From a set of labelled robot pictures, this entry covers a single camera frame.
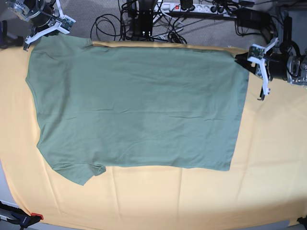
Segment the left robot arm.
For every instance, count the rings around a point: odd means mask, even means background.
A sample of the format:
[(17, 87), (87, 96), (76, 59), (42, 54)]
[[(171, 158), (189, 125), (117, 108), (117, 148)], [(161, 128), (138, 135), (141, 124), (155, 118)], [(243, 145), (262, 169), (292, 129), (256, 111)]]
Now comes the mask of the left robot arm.
[(235, 62), (263, 80), (264, 87), (273, 79), (291, 85), (307, 85), (307, 56), (289, 54), (264, 54), (254, 57), (250, 53), (236, 55)]

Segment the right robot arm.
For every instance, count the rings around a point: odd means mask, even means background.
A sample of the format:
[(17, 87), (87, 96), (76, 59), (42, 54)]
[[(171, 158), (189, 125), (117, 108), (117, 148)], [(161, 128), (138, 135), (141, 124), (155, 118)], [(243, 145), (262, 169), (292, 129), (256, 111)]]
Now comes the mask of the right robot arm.
[(59, 18), (55, 0), (6, 0), (8, 9), (31, 24), (31, 36), (52, 27)]

